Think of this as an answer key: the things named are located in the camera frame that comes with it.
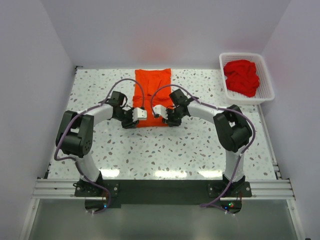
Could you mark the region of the orange t shirt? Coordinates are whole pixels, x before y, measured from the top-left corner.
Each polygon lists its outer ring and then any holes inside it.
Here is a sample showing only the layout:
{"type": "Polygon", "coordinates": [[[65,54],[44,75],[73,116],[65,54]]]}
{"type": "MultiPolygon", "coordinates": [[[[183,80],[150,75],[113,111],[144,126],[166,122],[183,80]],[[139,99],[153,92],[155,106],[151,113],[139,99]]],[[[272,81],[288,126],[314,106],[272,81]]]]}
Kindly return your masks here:
{"type": "Polygon", "coordinates": [[[155,118],[152,113],[152,107],[162,105],[169,107],[173,105],[169,95],[172,90],[169,86],[171,84],[171,69],[166,68],[163,70],[135,70],[135,80],[141,85],[135,86],[134,95],[132,98],[133,107],[142,106],[144,101],[144,109],[147,111],[147,120],[141,120],[137,127],[167,127],[168,125],[162,122],[162,118],[155,118]],[[159,92],[159,88],[168,86],[159,92]]]}

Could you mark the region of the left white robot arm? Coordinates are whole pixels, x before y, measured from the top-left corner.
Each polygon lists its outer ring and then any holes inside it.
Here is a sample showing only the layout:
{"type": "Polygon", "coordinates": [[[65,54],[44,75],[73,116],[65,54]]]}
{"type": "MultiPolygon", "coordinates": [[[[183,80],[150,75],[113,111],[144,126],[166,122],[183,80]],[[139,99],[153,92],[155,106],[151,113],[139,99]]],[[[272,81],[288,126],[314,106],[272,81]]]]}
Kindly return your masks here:
{"type": "Polygon", "coordinates": [[[127,99],[125,94],[113,91],[111,96],[93,107],[80,112],[64,112],[55,140],[54,160],[59,162],[70,159],[75,163],[80,175],[75,187],[79,191],[88,192],[92,196],[112,196],[91,154],[94,127],[103,121],[115,119],[121,122],[124,129],[133,129],[141,119],[145,120],[145,101],[138,107],[125,110],[124,101],[127,99]]]}

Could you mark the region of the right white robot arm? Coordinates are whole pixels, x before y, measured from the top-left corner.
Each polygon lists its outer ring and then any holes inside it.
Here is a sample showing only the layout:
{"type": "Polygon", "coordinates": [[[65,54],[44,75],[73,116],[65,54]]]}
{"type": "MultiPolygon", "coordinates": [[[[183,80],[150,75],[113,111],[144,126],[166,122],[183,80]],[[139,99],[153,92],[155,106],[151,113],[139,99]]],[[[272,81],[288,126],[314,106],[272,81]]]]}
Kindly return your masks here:
{"type": "Polygon", "coordinates": [[[209,197],[224,193],[226,197],[235,197],[246,188],[244,171],[244,151],[248,149],[254,133],[250,121],[245,118],[237,105],[219,109],[204,102],[188,98],[178,89],[169,94],[173,106],[166,108],[162,122],[169,127],[178,127],[183,117],[196,117],[215,126],[220,145],[225,150],[225,170],[221,180],[211,181],[207,185],[209,197]]]}

